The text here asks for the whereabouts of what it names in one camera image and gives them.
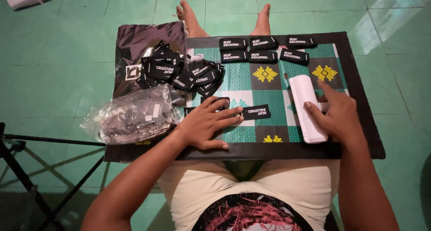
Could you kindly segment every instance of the white lint roller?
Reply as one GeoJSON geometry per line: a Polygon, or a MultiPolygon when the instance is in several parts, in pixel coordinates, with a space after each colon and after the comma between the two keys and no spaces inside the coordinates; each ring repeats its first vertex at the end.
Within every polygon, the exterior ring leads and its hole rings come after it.
{"type": "Polygon", "coordinates": [[[298,75],[289,79],[290,88],[294,97],[299,124],[306,143],[320,143],[328,140],[328,135],[319,128],[304,107],[304,102],[315,104],[320,110],[326,105],[317,102],[313,84],[307,75],[298,75]]]}

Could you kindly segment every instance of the small white tag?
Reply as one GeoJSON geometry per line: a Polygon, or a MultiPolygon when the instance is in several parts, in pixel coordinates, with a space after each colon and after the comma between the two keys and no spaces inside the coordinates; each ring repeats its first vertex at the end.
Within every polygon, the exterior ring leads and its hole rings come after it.
{"type": "Polygon", "coordinates": [[[155,104],[154,105],[154,111],[153,111],[153,118],[159,117],[159,110],[160,110],[160,105],[155,104]]]}

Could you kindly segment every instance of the finger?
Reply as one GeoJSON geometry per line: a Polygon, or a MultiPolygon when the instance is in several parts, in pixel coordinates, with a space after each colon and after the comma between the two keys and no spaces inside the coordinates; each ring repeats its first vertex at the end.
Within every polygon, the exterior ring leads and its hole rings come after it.
{"type": "Polygon", "coordinates": [[[216,131],[226,128],[226,127],[230,127],[232,125],[236,125],[236,124],[240,124],[241,122],[243,122],[244,117],[243,116],[237,116],[234,118],[226,118],[223,120],[218,120],[216,126],[216,131]]]}
{"type": "Polygon", "coordinates": [[[328,101],[335,99],[335,97],[337,96],[337,91],[335,91],[333,88],[331,88],[331,86],[327,85],[320,79],[317,80],[317,84],[319,84],[320,88],[325,93],[325,97],[328,101]]]}
{"type": "Polygon", "coordinates": [[[236,107],[232,109],[226,109],[223,111],[216,112],[215,115],[218,120],[223,120],[224,118],[232,117],[232,115],[242,112],[242,107],[236,107]]]}
{"type": "Polygon", "coordinates": [[[200,104],[200,106],[202,106],[203,108],[208,108],[208,106],[213,103],[215,100],[217,99],[217,96],[210,96],[208,97],[208,99],[206,99],[205,101],[202,102],[202,104],[200,104]]]}
{"type": "Polygon", "coordinates": [[[228,101],[228,100],[225,100],[225,99],[218,100],[218,101],[216,101],[216,102],[212,103],[212,104],[208,107],[208,111],[209,111],[209,112],[215,112],[215,111],[217,111],[218,109],[220,109],[222,106],[226,106],[226,105],[229,105],[229,101],[228,101]]]}
{"type": "Polygon", "coordinates": [[[328,100],[326,99],[325,95],[317,97],[317,102],[319,102],[319,103],[326,102],[326,101],[328,101],[328,100]]]}
{"type": "Polygon", "coordinates": [[[222,141],[222,140],[206,140],[199,146],[199,148],[202,150],[228,149],[229,145],[225,141],[222,141]]]}
{"type": "Polygon", "coordinates": [[[314,119],[314,121],[321,127],[325,125],[326,116],[319,110],[319,108],[307,101],[304,103],[304,107],[307,110],[308,114],[314,119]]]}

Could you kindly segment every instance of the logo on bag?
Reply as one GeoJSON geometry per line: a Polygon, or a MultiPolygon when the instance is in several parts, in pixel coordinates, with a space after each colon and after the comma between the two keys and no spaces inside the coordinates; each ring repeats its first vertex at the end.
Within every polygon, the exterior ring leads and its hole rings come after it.
{"type": "Polygon", "coordinates": [[[137,79],[141,76],[142,64],[126,66],[126,81],[137,79]]]}

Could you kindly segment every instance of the left hand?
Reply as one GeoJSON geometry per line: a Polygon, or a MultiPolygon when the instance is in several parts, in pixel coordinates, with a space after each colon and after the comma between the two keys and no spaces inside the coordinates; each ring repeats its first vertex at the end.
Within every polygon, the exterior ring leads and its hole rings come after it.
{"type": "Polygon", "coordinates": [[[206,149],[228,149],[229,146],[222,140],[211,140],[213,134],[225,127],[239,124],[244,117],[232,117],[242,112],[242,107],[226,109],[216,112],[220,107],[229,104],[228,100],[214,102],[217,96],[211,96],[200,106],[193,109],[174,129],[180,134],[180,140],[186,146],[194,146],[202,150],[206,149]]]}

